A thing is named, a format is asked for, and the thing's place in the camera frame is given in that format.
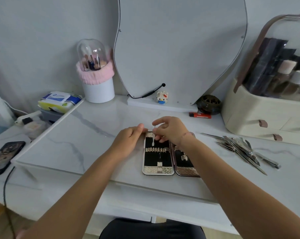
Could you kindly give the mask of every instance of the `black pants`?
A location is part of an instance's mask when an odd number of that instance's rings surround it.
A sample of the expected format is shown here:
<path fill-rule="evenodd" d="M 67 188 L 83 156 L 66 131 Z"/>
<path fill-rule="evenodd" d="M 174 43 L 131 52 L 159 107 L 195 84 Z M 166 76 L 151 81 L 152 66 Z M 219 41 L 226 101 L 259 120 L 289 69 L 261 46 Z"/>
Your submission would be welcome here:
<path fill-rule="evenodd" d="M 201 227 L 167 220 L 150 223 L 128 219 L 115 219 L 102 231 L 100 239 L 206 239 Z"/>

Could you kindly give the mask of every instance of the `clear dome lid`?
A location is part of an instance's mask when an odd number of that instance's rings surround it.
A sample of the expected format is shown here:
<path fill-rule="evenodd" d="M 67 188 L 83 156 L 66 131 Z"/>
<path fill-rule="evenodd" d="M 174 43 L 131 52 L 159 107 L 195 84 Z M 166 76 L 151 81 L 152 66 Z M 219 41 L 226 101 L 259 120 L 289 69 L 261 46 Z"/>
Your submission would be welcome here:
<path fill-rule="evenodd" d="M 100 70 L 108 63 L 106 49 L 98 40 L 80 40 L 77 45 L 77 52 L 82 71 Z"/>

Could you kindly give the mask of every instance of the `block toy figure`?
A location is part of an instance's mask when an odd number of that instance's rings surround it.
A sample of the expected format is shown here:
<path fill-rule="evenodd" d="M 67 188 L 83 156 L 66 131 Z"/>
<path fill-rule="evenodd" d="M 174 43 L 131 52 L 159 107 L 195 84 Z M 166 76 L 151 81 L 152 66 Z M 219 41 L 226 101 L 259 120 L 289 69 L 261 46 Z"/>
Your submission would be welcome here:
<path fill-rule="evenodd" d="M 159 104 L 165 104 L 168 101 L 168 92 L 158 91 L 157 100 Z"/>

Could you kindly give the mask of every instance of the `person's left hand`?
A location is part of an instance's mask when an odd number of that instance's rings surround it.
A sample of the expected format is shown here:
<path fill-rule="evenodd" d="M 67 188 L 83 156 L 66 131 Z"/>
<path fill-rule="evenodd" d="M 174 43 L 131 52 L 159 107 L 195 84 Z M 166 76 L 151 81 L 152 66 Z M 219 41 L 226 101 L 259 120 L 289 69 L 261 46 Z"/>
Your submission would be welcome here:
<path fill-rule="evenodd" d="M 147 131 L 148 129 L 144 128 L 144 124 L 142 123 L 138 126 L 121 130 L 108 151 L 113 153 L 119 161 L 123 160 L 133 151 L 136 146 L 136 141 L 139 139 L 141 133 Z"/>

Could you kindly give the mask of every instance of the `person's right arm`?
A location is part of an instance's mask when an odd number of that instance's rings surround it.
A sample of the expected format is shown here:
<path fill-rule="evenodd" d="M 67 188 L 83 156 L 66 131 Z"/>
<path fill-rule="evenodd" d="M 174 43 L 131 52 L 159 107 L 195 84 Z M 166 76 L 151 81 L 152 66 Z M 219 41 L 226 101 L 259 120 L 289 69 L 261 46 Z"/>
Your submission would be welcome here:
<path fill-rule="evenodd" d="M 234 170 L 205 144 L 188 133 L 176 117 L 153 125 L 156 140 L 170 140 L 191 159 L 233 226 L 244 238 L 300 238 L 300 218 Z"/>

